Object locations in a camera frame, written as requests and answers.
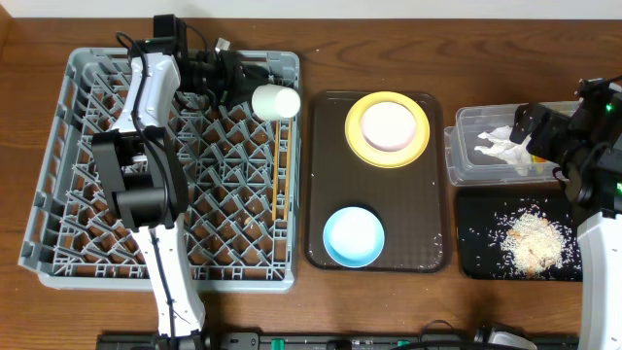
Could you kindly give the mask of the white paper cup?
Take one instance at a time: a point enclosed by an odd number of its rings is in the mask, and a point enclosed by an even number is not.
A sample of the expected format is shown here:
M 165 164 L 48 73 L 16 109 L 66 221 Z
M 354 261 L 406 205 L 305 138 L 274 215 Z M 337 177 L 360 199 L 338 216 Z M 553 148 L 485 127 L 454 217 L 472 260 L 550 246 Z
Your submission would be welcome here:
M 252 94 L 251 107 L 263 121 L 280 121 L 293 118 L 301 108 L 301 99 L 291 87 L 263 85 Z

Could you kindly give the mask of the white tissue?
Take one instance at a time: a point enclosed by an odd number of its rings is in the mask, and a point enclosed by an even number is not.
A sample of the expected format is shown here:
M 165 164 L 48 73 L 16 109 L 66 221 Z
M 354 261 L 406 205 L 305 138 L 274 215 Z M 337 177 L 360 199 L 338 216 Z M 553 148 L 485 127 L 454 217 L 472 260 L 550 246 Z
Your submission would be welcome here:
M 509 139 L 512 127 L 509 125 L 501 126 L 492 132 L 482 132 L 478 135 L 479 139 L 487 140 L 491 146 L 475 146 L 474 150 L 486 156 L 503 160 L 514 167 L 521 176 L 527 176 L 526 164 L 532 163 L 532 155 L 527 151 L 527 145 L 531 137 L 527 136 L 522 143 L 516 144 Z

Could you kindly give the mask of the leftover rice pile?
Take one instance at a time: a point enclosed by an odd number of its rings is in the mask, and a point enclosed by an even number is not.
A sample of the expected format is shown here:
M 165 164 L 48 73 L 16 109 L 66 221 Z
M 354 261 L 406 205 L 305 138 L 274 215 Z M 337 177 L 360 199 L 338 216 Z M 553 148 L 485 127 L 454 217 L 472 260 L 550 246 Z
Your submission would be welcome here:
M 576 280 L 582 272 L 570 226 L 555 221 L 538 205 L 503 214 L 496 210 L 492 226 L 472 233 L 484 240 L 485 251 L 475 266 L 491 279 Z

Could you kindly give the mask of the pink small plate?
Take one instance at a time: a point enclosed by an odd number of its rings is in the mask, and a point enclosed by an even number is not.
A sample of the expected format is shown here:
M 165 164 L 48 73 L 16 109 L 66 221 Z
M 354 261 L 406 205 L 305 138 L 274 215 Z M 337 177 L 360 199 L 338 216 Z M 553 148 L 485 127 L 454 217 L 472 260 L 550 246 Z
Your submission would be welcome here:
M 383 152 L 397 152 L 414 140 L 416 121 L 401 104 L 380 102 L 363 113 L 361 130 L 363 138 L 373 148 Z

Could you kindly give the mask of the yellow plate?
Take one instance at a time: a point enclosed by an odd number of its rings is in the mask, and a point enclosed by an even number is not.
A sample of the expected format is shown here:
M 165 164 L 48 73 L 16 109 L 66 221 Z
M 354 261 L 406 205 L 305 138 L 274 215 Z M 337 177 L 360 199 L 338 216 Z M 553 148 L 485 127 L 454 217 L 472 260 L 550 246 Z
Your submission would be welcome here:
M 401 104 L 415 118 L 415 138 L 400 151 L 379 151 L 363 138 L 361 130 L 363 113 L 372 105 L 380 102 Z M 380 168 L 399 168 L 415 161 L 428 147 L 431 135 L 430 120 L 423 108 L 412 98 L 398 92 L 378 91 L 363 96 L 350 108 L 345 120 L 345 137 L 352 152 L 366 163 Z

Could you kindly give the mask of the light blue bowl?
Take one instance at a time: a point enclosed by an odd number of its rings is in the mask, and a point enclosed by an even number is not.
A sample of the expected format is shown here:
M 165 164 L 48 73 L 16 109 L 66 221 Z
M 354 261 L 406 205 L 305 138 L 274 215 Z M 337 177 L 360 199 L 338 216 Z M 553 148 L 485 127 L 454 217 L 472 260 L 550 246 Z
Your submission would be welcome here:
M 386 235 L 373 212 L 351 206 L 337 210 L 328 218 L 322 240 L 329 257 L 339 266 L 363 268 L 380 257 Z

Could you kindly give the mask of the green yellow snack wrapper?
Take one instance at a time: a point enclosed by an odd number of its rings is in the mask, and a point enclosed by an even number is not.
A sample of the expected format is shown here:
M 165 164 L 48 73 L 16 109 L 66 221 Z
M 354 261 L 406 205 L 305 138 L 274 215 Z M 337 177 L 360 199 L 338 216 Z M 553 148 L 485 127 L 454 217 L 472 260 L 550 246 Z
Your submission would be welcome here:
M 531 155 L 531 160 L 534 164 L 551 164 L 551 161 L 534 155 Z

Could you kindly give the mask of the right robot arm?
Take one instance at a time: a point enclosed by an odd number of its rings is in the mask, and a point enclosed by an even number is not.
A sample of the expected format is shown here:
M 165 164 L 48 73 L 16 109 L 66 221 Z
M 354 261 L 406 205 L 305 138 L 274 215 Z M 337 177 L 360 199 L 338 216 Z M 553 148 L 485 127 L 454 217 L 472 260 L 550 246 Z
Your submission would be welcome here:
M 568 116 L 541 103 L 520 105 L 509 139 L 555 163 L 571 205 L 582 263 L 578 346 L 621 346 L 621 80 L 580 81 Z

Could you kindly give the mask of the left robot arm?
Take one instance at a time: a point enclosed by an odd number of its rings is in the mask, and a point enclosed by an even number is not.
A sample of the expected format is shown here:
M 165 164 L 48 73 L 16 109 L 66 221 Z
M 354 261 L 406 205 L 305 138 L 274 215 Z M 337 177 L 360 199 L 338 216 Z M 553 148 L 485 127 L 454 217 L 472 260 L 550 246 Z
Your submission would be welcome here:
M 119 118 L 91 141 L 109 210 L 121 220 L 145 260 L 158 311 L 155 349 L 206 349 L 205 308 L 193 285 L 184 246 L 189 186 L 166 127 L 177 92 L 204 95 L 211 107 L 250 100 L 269 84 L 238 52 L 192 52 L 190 26 L 174 15 L 154 18 L 154 36 L 119 32 L 131 82 Z

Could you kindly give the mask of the grey plastic dishwasher rack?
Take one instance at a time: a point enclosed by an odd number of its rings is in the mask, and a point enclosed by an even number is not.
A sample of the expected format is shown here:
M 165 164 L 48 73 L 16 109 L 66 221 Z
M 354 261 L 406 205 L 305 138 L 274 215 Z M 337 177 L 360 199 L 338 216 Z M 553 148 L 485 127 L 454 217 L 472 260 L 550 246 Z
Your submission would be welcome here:
M 73 51 L 63 76 L 18 263 L 50 288 L 147 291 L 143 255 L 107 208 L 92 136 L 120 115 L 130 83 L 124 50 Z M 288 123 L 280 122 L 277 219 L 272 221 L 275 122 L 248 104 L 211 111 L 184 94 L 167 126 L 189 185 L 185 249 L 202 291 L 268 292 L 294 283 L 299 123 L 292 121 L 289 218 L 284 220 Z

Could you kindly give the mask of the clear plastic bin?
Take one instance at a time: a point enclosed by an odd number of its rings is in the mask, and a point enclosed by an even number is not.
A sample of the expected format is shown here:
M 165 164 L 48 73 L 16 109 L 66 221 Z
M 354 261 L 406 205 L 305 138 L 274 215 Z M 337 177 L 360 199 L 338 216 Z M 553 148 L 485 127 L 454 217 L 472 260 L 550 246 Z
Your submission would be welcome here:
M 482 132 L 514 125 L 516 104 L 464 107 L 456 114 L 453 126 L 444 129 L 445 163 L 449 180 L 456 187 L 500 186 L 547 183 L 554 180 L 551 164 L 526 164 L 527 176 L 521 176 L 503 160 L 474 150 L 475 146 L 491 146 L 479 139 Z

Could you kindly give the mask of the black plastic tray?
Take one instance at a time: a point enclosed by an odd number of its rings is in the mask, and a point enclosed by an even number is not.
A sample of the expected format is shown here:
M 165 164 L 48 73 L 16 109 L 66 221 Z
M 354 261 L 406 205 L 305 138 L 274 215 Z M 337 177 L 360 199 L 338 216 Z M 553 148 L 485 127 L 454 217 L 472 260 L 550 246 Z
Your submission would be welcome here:
M 470 278 L 582 280 L 570 204 L 557 191 L 463 189 L 456 225 L 461 269 Z

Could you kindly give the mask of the dark brown serving tray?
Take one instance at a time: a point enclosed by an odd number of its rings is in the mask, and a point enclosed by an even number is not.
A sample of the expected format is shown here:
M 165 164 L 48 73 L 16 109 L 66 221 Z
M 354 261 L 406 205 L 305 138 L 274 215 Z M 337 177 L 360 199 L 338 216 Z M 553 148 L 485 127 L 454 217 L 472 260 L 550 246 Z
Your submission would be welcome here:
M 360 92 L 326 91 L 314 97 L 303 247 L 312 265 L 340 269 L 325 248 L 323 230 L 333 213 L 350 206 L 374 213 L 385 231 L 384 248 L 367 270 L 434 273 L 450 261 L 446 181 L 439 162 L 442 108 L 429 94 L 408 96 L 423 108 L 432 135 L 419 158 L 397 169 L 364 162 L 346 141 L 346 116 L 362 98 Z

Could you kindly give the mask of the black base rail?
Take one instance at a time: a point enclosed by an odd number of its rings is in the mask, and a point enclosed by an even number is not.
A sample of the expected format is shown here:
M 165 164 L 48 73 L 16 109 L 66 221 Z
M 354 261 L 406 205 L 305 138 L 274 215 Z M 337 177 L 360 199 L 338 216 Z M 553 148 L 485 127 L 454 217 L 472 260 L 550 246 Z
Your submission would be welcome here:
M 392 349 L 415 343 L 417 336 L 346 335 L 261 335 L 255 332 L 229 332 L 220 339 L 204 341 L 205 349 L 224 350 L 303 350 L 303 349 Z M 101 334 L 97 350 L 158 349 L 157 336 L 147 334 Z

